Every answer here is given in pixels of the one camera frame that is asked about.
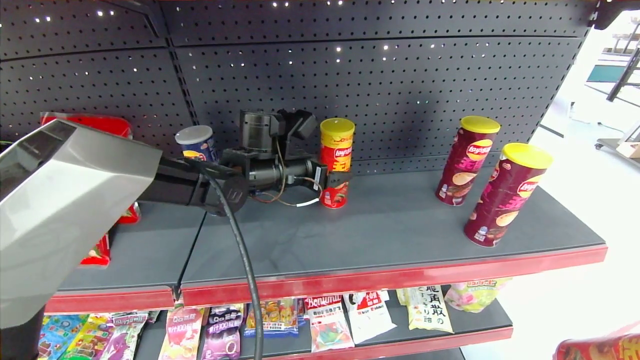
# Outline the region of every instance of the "wire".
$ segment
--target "wire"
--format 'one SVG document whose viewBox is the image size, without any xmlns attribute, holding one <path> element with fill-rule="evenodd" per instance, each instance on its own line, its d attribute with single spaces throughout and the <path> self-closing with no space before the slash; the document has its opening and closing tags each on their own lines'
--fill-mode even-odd
<svg viewBox="0 0 640 360">
<path fill-rule="evenodd" d="M 282 193 L 284 193 L 285 182 L 287 180 L 287 171 L 284 167 L 284 159 L 282 158 L 282 152 L 280 151 L 280 143 L 278 142 L 277 139 L 276 139 L 276 148 L 278 149 L 278 158 L 280 159 L 280 166 L 282 167 L 282 186 L 280 187 L 280 192 L 278 193 L 278 195 L 269 194 L 271 196 L 271 200 L 262 200 L 256 196 L 252 196 L 253 200 L 257 200 L 265 204 L 271 204 L 272 202 L 277 201 L 282 196 Z"/>
<path fill-rule="evenodd" d="M 222 206 L 225 208 L 225 213 L 229 217 L 229 223 L 231 224 L 231 230 L 234 232 L 238 249 L 240 250 L 240 257 L 244 264 L 244 270 L 246 272 L 246 280 L 249 283 L 249 292 L 251 293 L 251 304 L 253 306 L 253 316 L 255 317 L 255 350 L 253 351 L 254 360 L 262 360 L 262 348 L 264 346 L 264 328 L 262 325 L 262 309 L 260 307 L 260 297 L 258 294 L 258 285 L 255 282 L 255 274 L 253 273 L 253 266 L 251 259 L 249 258 L 249 252 L 246 249 L 244 238 L 240 232 L 236 216 L 231 211 L 231 207 L 222 192 L 220 184 L 211 176 L 204 167 L 200 167 L 200 173 L 206 177 L 213 188 L 216 190 Z"/>
<path fill-rule="evenodd" d="M 307 202 L 301 202 L 299 204 L 289 204 L 288 202 L 285 202 L 282 199 L 276 199 L 278 202 L 281 202 L 282 204 L 285 204 L 285 205 L 288 205 L 288 206 L 295 206 L 297 208 L 301 208 L 302 206 L 311 205 L 311 204 L 313 204 L 315 202 L 320 201 L 320 198 L 322 197 L 322 192 L 323 192 L 322 185 L 320 185 L 320 183 L 318 183 L 316 180 L 314 180 L 314 179 L 312 179 L 310 177 L 296 176 L 296 179 L 307 180 L 307 181 L 311 181 L 312 183 L 316 184 L 316 186 L 320 190 L 320 194 L 318 195 L 318 197 L 316 197 L 313 200 L 307 201 Z M 262 194 L 269 195 L 272 199 L 275 199 L 275 195 L 273 195 L 273 194 L 270 194 L 270 193 L 262 193 Z"/>
</svg>

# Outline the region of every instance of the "black cable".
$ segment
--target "black cable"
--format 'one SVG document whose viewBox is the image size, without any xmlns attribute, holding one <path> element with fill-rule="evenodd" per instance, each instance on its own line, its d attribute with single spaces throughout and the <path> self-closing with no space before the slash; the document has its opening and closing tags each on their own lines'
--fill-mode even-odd
<svg viewBox="0 0 640 360">
<path fill-rule="evenodd" d="M 258 295 L 258 285 L 255 282 L 255 275 L 253 273 L 253 267 L 251 265 L 251 259 L 249 259 L 249 253 L 246 249 L 246 244 L 244 243 L 244 238 L 242 233 L 240 232 L 240 227 L 238 226 L 238 222 L 236 220 L 236 216 L 233 211 L 231 211 L 231 207 L 227 202 L 227 198 L 225 198 L 224 193 L 222 192 L 222 187 L 220 184 L 207 173 L 204 167 L 200 167 L 200 172 L 204 177 L 209 180 L 213 188 L 216 190 L 218 197 L 220 197 L 220 202 L 222 202 L 222 206 L 225 208 L 225 213 L 229 217 L 229 223 L 231 224 L 231 229 L 234 232 L 234 236 L 236 238 L 236 242 L 238 244 L 238 249 L 240 250 L 240 257 L 242 258 L 242 262 L 244 264 L 244 270 L 246 272 L 246 280 L 249 283 L 249 292 L 251 293 L 251 304 L 253 306 L 253 316 L 255 317 L 255 350 L 253 351 L 254 360 L 262 360 L 262 347 L 264 345 L 264 328 L 262 326 L 262 309 L 260 307 L 260 297 Z"/>
</svg>

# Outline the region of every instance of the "pegboard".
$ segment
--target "pegboard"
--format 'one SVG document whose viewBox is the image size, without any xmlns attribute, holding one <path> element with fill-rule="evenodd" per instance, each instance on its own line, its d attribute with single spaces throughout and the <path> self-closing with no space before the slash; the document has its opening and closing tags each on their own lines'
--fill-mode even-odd
<svg viewBox="0 0 640 360">
<path fill-rule="evenodd" d="M 40 111 L 121 116 L 178 155 L 210 124 L 238 144 L 240 109 L 304 108 L 357 124 L 356 174 L 435 170 L 460 117 L 502 123 L 495 151 L 528 141 L 568 72 L 590 0 L 0 1 L 0 131 Z M 318 132 L 305 146 L 319 148 Z"/>
<path fill-rule="evenodd" d="M 389 37 L 583 37 L 593 0 L 163 1 L 176 45 Z"/>
<path fill-rule="evenodd" d="M 9 139 L 38 127 L 40 111 L 127 119 L 134 138 L 178 155 L 173 134 L 192 125 L 168 51 L 130 49 L 0 64 L 1 130 Z"/>
<path fill-rule="evenodd" d="M 449 153 L 459 120 L 484 115 L 495 149 L 528 141 L 582 40 L 475 37 L 177 49 L 201 124 L 238 144 L 240 109 L 302 108 L 356 123 L 354 160 Z M 316 152 L 318 132 L 307 140 Z"/>
<path fill-rule="evenodd" d="M 3 1 L 0 59 L 164 46 L 140 13 L 102 1 Z"/>
</svg>

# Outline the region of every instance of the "purple snack bag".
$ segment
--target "purple snack bag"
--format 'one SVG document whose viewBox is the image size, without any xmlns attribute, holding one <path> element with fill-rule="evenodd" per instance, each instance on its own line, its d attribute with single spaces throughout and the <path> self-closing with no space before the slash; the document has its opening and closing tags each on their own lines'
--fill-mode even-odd
<svg viewBox="0 0 640 360">
<path fill-rule="evenodd" d="M 205 328 L 205 342 L 200 360 L 240 358 L 240 332 L 244 304 L 212 307 Z"/>
</svg>

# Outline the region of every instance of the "floor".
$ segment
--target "floor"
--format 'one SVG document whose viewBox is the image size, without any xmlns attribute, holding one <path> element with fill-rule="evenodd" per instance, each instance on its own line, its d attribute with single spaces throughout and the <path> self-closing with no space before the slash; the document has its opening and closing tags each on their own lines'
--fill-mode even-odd
<svg viewBox="0 0 640 360">
<path fill-rule="evenodd" d="M 640 108 L 608 103 L 586 88 L 568 109 L 552 106 L 547 116 L 567 122 L 565 138 L 538 129 L 531 143 L 551 152 L 552 168 L 541 187 L 608 244 L 603 263 L 513 279 L 499 301 L 514 323 L 509 340 L 463 348 L 467 360 L 551 359 L 558 343 L 613 332 L 640 332 L 640 168 L 610 150 L 594 148 L 597 138 L 621 133 L 640 119 Z"/>
</svg>

